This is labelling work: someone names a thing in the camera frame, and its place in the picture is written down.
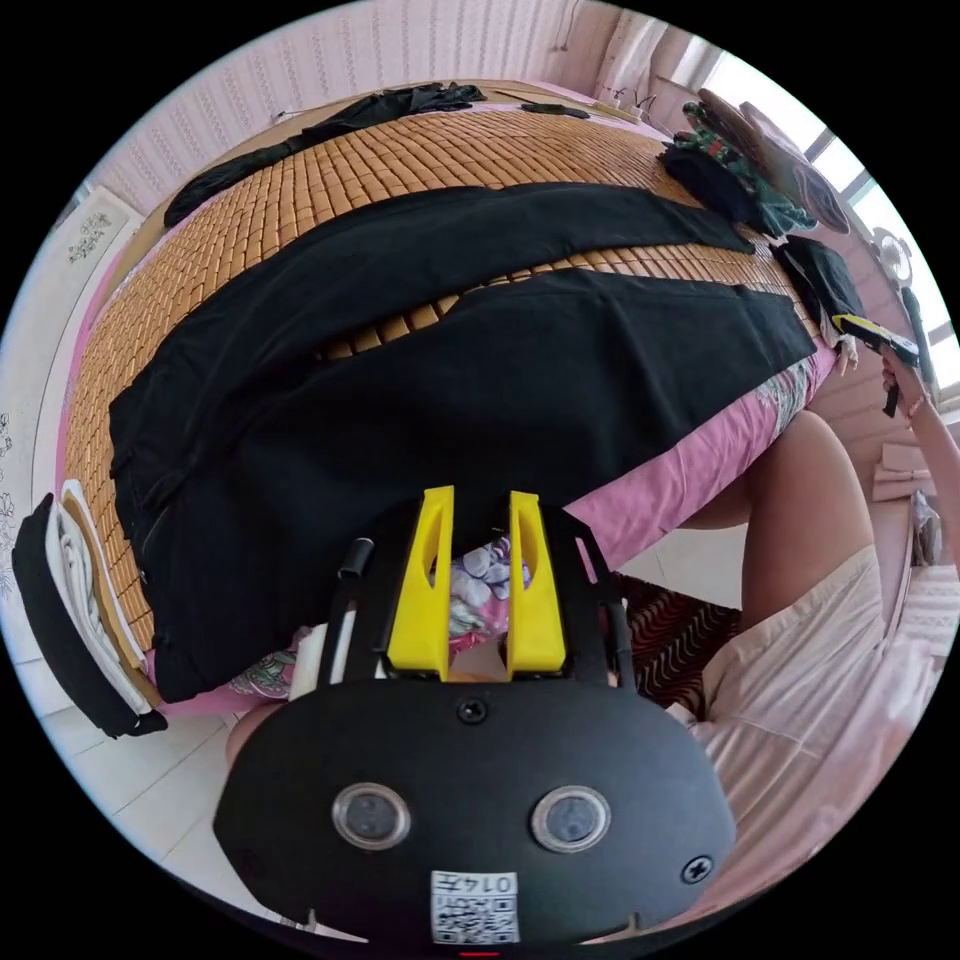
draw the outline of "qr code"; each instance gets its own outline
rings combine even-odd
[[[515,874],[433,874],[435,943],[518,943]]]

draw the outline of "hand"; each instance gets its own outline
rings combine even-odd
[[[900,388],[897,406],[906,415],[917,401],[927,395],[927,390],[917,371],[908,367],[890,347],[881,347],[880,356],[883,358],[883,389],[889,393],[894,385]]]

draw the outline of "wall decoration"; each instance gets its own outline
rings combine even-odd
[[[71,263],[86,259],[107,232],[107,227],[113,226],[113,221],[102,212],[94,213],[80,224],[80,240],[69,248]]]

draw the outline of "screw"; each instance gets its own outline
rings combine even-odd
[[[694,884],[706,880],[713,872],[713,861],[709,857],[694,857],[680,874],[684,883]]]
[[[463,723],[483,723],[487,719],[487,705],[482,700],[461,700],[457,705],[457,717]]]

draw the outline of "black cable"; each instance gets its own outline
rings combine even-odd
[[[563,43],[559,45],[557,49],[562,50],[564,53],[567,52],[569,47],[567,44],[570,42],[570,34],[573,33],[573,21],[576,19],[577,7],[580,6],[580,0],[573,0],[573,4],[570,7],[570,23],[567,24],[567,33],[563,38]]]

